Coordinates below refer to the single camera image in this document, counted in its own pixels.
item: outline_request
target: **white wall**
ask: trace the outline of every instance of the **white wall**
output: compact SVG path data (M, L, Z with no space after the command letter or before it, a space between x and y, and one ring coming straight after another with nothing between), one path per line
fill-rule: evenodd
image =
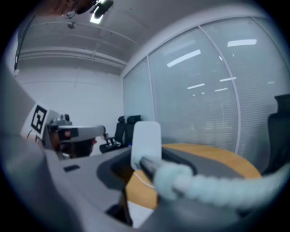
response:
M104 125L113 136L124 115L120 77L100 72L96 63L76 59L25 60L16 77L37 102L70 115L74 125ZM92 155L100 154L97 138Z
M228 0L220 0L215 3L213 3L213 1L207 1L205 4L196 4L195 7L191 5L189 6L192 9L190 14L179 14L179 20L175 20L169 25L166 24L166 16L164 16L163 22L156 23L155 27L151 28L151 30L147 32L147 35L142 36L141 41L138 41L121 77L124 78L134 66L160 45L197 25L230 17L268 17L268 15L256 5L242 3L238 0L235 1L234 3Z

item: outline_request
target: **chair backrest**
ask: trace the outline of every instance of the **chair backrest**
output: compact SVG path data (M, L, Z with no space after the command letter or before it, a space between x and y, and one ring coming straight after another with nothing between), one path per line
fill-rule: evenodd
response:
M278 112L268 118L270 161L264 174L277 171L290 162L290 94L276 96Z
M130 116L125 129L125 146L132 145L135 123L141 121L141 115Z
M125 127L126 127L125 117L124 116L119 117L118 121L119 122L117 123L116 132L115 132L115 140L121 144L124 144L123 135L125 132Z

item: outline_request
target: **ceiling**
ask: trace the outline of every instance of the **ceiling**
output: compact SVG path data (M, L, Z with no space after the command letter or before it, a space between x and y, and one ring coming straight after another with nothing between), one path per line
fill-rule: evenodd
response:
M72 19L64 19L62 16L36 17L25 36L20 60L43 57L91 59L114 66L121 72L133 48L146 37L151 28L194 11L194 6L200 5L200 2L115 0L100 24L90 22L89 12L75 15ZM20 35L27 22L20 28ZM71 23L74 23L73 29L68 27Z

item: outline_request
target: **wooden table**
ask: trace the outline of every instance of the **wooden table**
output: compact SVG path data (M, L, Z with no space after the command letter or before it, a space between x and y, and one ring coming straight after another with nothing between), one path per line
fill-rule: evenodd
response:
M258 170L243 157L220 148L196 145L196 144L166 144L163 148L171 148L192 155L201 156L210 160L222 163L244 178L260 178ZM148 180L142 171L136 173L148 184L152 183ZM126 194L128 201L138 205L155 209L157 207L157 193L144 185L136 176L132 175L126 186Z

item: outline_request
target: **office chair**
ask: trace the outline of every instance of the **office chair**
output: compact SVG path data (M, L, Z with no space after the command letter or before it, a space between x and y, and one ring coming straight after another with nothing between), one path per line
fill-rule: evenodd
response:
M125 147L132 146L134 126L138 121L142 121L141 115L128 117L125 128Z
M124 147L124 142L123 142L123 135L125 132L125 117L119 117L118 123L116 126L116 132L114 137L107 137L107 134L105 134L105 140L106 144L100 145L100 151L102 153L106 153L109 151L113 151L116 149L120 149Z
M270 161L263 174L273 173L290 162L290 94L275 99L278 111L268 118Z

